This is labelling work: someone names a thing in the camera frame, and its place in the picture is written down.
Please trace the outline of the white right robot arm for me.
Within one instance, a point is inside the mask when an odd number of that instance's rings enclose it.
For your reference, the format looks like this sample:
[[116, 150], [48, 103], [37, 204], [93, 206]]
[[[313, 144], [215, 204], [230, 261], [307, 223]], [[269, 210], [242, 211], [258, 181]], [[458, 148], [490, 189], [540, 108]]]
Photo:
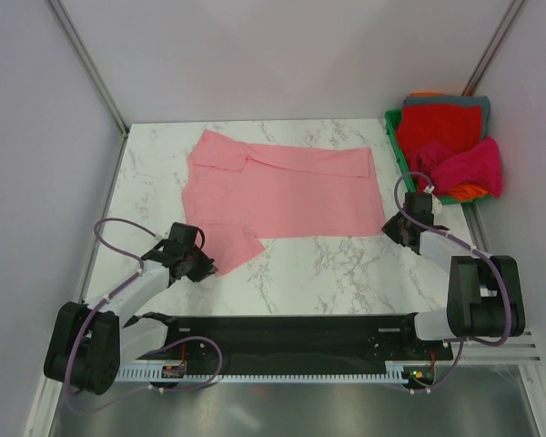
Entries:
[[403, 211], [390, 218], [382, 231], [449, 274], [446, 306], [416, 314], [414, 327], [399, 335], [405, 356], [421, 357], [432, 340], [475, 340], [498, 346], [523, 334], [526, 320], [514, 258], [481, 251], [450, 230], [421, 225]]

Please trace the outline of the pink t-shirt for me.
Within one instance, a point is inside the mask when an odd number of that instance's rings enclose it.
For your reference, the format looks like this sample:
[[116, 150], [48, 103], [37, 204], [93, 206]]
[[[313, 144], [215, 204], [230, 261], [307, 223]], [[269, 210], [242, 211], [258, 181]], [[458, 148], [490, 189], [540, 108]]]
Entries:
[[373, 156], [251, 144], [206, 130], [187, 158], [186, 220], [224, 276], [260, 255], [265, 239], [374, 237], [385, 223]]

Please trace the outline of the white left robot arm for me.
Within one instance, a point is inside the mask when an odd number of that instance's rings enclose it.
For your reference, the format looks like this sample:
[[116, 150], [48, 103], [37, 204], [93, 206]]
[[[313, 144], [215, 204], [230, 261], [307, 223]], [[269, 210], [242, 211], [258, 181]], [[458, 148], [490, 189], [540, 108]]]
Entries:
[[174, 357], [181, 336], [167, 316], [138, 316], [156, 295], [176, 281], [200, 282], [216, 274], [215, 261], [196, 245], [165, 239], [142, 256], [124, 253], [136, 270], [84, 303], [69, 301], [56, 315], [43, 374], [52, 381], [96, 395], [105, 393], [118, 371], [149, 353]]

